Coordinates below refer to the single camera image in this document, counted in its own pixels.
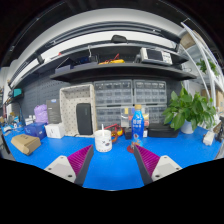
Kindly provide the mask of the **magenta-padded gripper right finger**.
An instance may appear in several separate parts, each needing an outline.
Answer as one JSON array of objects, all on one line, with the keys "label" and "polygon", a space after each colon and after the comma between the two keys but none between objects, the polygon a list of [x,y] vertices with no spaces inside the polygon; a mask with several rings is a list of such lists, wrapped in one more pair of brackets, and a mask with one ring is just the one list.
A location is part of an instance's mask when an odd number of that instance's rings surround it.
[{"label": "magenta-padded gripper right finger", "polygon": [[168,155],[158,156],[138,145],[134,147],[134,156],[145,185],[181,170],[181,167]]}]

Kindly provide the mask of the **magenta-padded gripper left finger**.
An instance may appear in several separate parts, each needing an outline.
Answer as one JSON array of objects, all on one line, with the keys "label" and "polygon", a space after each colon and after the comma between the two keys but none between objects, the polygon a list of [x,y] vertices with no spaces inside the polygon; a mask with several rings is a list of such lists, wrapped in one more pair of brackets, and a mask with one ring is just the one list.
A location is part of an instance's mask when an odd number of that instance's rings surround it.
[{"label": "magenta-padded gripper left finger", "polygon": [[68,157],[60,155],[45,168],[45,171],[82,186],[93,155],[93,146],[89,145]]}]

